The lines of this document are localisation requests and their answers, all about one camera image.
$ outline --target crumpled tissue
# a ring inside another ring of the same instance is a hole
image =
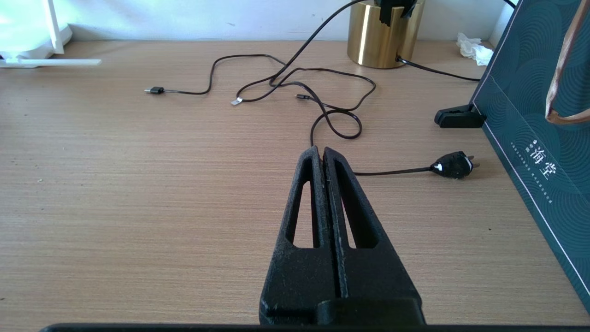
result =
[[[467,38],[461,32],[457,35],[457,46],[459,46],[461,55],[472,58],[477,62],[478,66],[487,66],[494,51],[480,44],[481,38]]]

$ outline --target gift bag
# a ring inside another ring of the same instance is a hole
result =
[[[590,313],[590,0],[520,0],[471,102]]]

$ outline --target bag handle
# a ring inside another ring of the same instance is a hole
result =
[[[555,67],[555,74],[553,74],[553,79],[551,80],[549,91],[547,92],[545,119],[551,123],[567,125],[570,123],[582,123],[590,121],[590,109],[572,116],[562,117],[559,115],[557,110],[553,108],[553,103],[555,103],[555,98],[557,97],[557,92],[559,89],[559,81],[561,80],[563,70],[565,69],[566,63],[568,62],[569,54],[573,49],[576,36],[578,35],[578,32],[584,23],[584,19],[586,18],[589,8],[590,0],[581,0],[578,10],[573,16],[572,23],[569,26],[568,31],[565,33],[565,37],[563,38],[563,46],[561,47],[561,52],[559,53],[557,66]]]

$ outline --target gold pen holder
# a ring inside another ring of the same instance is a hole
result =
[[[412,59],[418,35],[424,0],[418,0],[412,16],[402,18],[404,7],[391,9],[391,26],[381,23],[381,7],[374,0],[354,4],[350,8],[348,57],[361,66],[388,69],[402,66],[397,56]]]

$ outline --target white stand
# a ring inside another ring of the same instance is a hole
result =
[[[0,68],[35,68],[38,66],[98,66],[99,59],[46,59],[53,54],[64,54],[64,40],[71,38],[71,30],[68,26],[60,30],[57,24],[57,16],[53,0],[42,0],[45,7],[45,18],[51,38],[51,47],[48,42],[19,50],[9,50],[2,53],[5,60],[0,60]]]

